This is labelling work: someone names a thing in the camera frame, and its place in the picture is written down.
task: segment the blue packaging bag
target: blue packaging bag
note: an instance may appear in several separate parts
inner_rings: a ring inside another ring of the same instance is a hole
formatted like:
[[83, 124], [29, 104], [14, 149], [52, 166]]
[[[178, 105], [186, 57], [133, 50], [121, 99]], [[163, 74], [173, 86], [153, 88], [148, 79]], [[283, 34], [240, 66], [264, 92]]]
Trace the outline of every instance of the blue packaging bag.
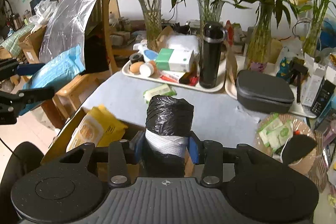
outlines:
[[[23, 90], [47, 88], [52, 86], [55, 93], [68, 84], [77, 74], [84, 71], [80, 61], [81, 48], [79, 45], [73, 47], [45, 64], [33, 77], [23, 86]], [[40, 103], [27, 104], [21, 110], [19, 116], [25, 114]]]

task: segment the white tray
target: white tray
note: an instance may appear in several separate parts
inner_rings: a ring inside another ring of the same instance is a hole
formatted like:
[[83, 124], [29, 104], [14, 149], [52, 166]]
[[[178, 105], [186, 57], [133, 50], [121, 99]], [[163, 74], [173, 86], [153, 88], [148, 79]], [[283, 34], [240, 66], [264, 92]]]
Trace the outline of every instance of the white tray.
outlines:
[[212, 89], [205, 89], [205, 88], [201, 87], [199, 83], [197, 83], [196, 86], [192, 86], [192, 85], [185, 85], [185, 84], [165, 81], [165, 80], [162, 80], [162, 79], [159, 78], [160, 76], [159, 76], [158, 73], [155, 73], [150, 77], [144, 77], [144, 76], [141, 76], [140, 74], [139, 75], [134, 75], [134, 74], [130, 73], [129, 70], [128, 70], [130, 65], [131, 65], [131, 61], [128, 61], [125, 64], [125, 66], [123, 66], [123, 68], [121, 69], [122, 73], [124, 75], [128, 76], [128, 77], [139, 78], [139, 79], [148, 80], [148, 81], [154, 81], [154, 82], [158, 82], [158, 83], [162, 83], [162, 84], [180, 86], [182, 88], [191, 89], [191, 90], [198, 90], [198, 91], [207, 92], [207, 93], [213, 93], [213, 92], [219, 91], [224, 86], [224, 82], [225, 82], [225, 68], [226, 68], [226, 66], [225, 66], [226, 62], [225, 61], [221, 61], [221, 63], [219, 64], [216, 86]]
[[[237, 72], [238, 72], [238, 71], [240, 71], [244, 68], [245, 57], [244, 56], [236, 56], [236, 60], [237, 60], [237, 66], [238, 66]], [[276, 73], [277, 73], [277, 69], [275, 68], [275, 64], [268, 63], [264, 73], [266, 73], [268, 75], [275, 76]], [[291, 106], [291, 108], [289, 109], [289, 112], [292, 113], [292, 114], [295, 114], [295, 115], [304, 116], [304, 117], [308, 117], [308, 118], [312, 118], [312, 119], [316, 118], [316, 115], [311, 113], [308, 107], [302, 106], [301, 104], [298, 104], [296, 102], [296, 86], [291, 85], [290, 87], [291, 87], [292, 92], [294, 94], [294, 102], [293, 102], [293, 105]], [[230, 97], [237, 100], [236, 85], [231, 82], [228, 75], [226, 76], [226, 81], [225, 81], [225, 91]]]

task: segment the glass vase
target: glass vase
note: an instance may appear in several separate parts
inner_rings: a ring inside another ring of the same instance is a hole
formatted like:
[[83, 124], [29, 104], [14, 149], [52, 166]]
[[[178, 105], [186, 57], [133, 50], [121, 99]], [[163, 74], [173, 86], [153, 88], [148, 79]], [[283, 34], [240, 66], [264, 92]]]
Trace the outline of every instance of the glass vase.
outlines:
[[246, 69], [263, 72], [266, 68], [272, 40], [270, 30], [272, 11], [272, 5], [260, 3], [258, 23], [254, 27], [245, 57]]
[[147, 47], [158, 51], [156, 38], [162, 31], [161, 0], [139, 0], [146, 26]]
[[321, 34], [321, 24], [319, 23], [311, 23], [307, 36], [303, 42], [302, 50], [303, 54], [307, 53], [311, 57], [315, 57], [315, 51], [318, 39]]
[[199, 8], [200, 35], [203, 40], [204, 24], [208, 21], [219, 22], [224, 5], [221, 0], [197, 0]]

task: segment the green checkered cloth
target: green checkered cloth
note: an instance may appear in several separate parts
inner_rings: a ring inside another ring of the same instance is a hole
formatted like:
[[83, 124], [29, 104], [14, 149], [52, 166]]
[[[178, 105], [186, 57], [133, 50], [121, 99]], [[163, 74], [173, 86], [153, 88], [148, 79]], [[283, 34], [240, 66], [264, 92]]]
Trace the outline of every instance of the green checkered cloth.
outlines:
[[11, 36], [7, 37], [0, 46], [8, 50], [13, 57], [18, 57], [21, 48], [19, 47], [19, 38], [30, 32], [34, 28], [34, 24], [28, 24], [27, 26], [22, 27], [20, 30], [13, 33]]

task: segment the yellow snack bag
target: yellow snack bag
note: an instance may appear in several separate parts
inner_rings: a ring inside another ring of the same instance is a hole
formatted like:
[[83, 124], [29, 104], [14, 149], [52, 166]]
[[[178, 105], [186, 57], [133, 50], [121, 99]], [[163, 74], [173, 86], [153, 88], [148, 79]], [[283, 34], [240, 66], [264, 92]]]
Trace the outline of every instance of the yellow snack bag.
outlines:
[[93, 107], [82, 119], [67, 146], [67, 152], [85, 143], [108, 146], [120, 140], [127, 126], [115, 118], [103, 105]]

